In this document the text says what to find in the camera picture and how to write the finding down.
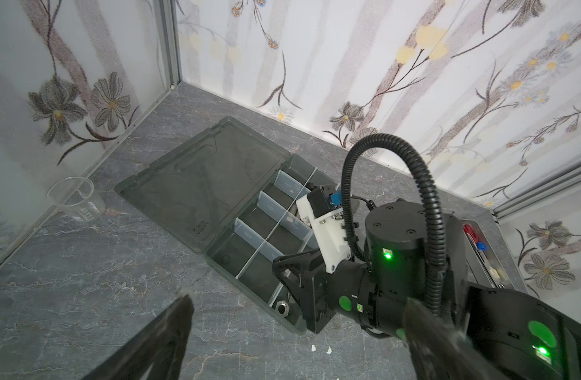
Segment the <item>green dot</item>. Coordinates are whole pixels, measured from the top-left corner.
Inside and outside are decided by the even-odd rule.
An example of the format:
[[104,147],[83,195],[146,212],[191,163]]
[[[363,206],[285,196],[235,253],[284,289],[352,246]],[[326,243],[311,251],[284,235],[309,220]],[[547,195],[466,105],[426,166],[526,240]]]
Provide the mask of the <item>green dot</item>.
[[527,328],[529,328],[531,334],[542,339],[542,341],[550,348],[556,347],[556,338],[554,337],[553,332],[546,327],[545,324],[538,322],[537,320],[530,320],[529,323],[527,323]]
[[404,334],[404,329],[403,328],[397,328],[396,329],[396,335],[398,335],[398,337],[401,338],[402,340],[407,340],[407,337]]
[[339,306],[341,306],[343,310],[350,311],[352,310],[352,301],[350,301],[346,296],[342,295],[339,298]]

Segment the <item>black cable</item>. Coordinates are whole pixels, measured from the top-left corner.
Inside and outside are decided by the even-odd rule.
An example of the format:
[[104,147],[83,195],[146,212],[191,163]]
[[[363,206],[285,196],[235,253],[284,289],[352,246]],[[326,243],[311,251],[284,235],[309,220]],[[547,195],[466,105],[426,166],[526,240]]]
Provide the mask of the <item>black cable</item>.
[[366,203],[367,204],[367,209],[369,211],[373,211],[374,209],[377,208],[377,205],[375,204],[375,202],[373,202],[373,201],[367,201],[367,199],[366,198],[363,198],[362,196],[352,195],[352,198],[354,198],[355,200],[363,201],[364,203]]
[[341,174],[341,200],[343,222],[346,226],[346,240],[352,253],[365,261],[358,247],[358,237],[354,230],[354,217],[351,207],[352,171],[358,157],[371,148],[385,148],[396,153],[407,165],[415,179],[419,195],[425,209],[427,228],[425,256],[425,305],[434,315],[438,315],[443,292],[444,274],[447,269],[445,226],[437,188],[423,158],[408,142],[391,134],[376,133],[362,138],[349,150],[343,163]]
[[373,338],[376,338],[376,339],[385,339],[385,338],[390,337],[390,335],[388,335],[384,332],[382,332],[382,333],[381,332],[379,332],[379,333],[373,332],[371,329],[369,329],[369,327],[366,327],[366,326],[361,326],[361,328],[364,331],[366,331],[367,334],[369,334],[370,336],[372,336]]

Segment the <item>blue connector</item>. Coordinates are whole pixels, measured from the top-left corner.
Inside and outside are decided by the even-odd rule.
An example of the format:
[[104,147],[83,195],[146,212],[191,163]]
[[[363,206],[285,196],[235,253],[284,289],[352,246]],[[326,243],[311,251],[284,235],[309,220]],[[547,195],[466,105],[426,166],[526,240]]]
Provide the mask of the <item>blue connector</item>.
[[337,193],[331,194],[331,203],[334,207],[339,207],[341,205],[341,190]]

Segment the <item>plastic cup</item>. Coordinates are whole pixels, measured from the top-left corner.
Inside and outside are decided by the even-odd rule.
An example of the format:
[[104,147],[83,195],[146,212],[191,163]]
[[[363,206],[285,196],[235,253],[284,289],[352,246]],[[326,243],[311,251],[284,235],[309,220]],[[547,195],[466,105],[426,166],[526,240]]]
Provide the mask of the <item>plastic cup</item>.
[[46,196],[69,217],[78,222],[91,222],[100,217],[105,209],[94,184],[88,178],[68,177],[50,187]]

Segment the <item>cup rim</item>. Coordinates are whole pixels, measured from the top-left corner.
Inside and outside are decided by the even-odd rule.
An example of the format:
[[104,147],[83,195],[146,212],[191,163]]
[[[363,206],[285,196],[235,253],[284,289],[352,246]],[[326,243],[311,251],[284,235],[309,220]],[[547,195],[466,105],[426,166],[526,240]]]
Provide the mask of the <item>cup rim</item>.
[[[51,191],[54,189],[54,187],[58,186],[59,184],[62,184],[64,181],[68,180],[68,179],[82,179],[86,182],[88,182],[88,184],[90,185],[90,193],[88,194],[88,196],[86,196],[82,201],[79,201],[77,203],[73,203],[73,204],[60,204],[60,203],[56,203],[54,202],[54,200],[52,199],[52,197],[50,196]],[[86,199],[88,199],[92,194],[94,193],[94,183],[86,177],[66,177],[63,178],[61,180],[59,180],[58,182],[56,182],[55,184],[53,184],[52,186],[50,186],[50,188],[48,189],[47,193],[45,194],[45,196],[55,205],[58,207],[71,207],[71,206],[77,206],[80,203],[83,203]]]

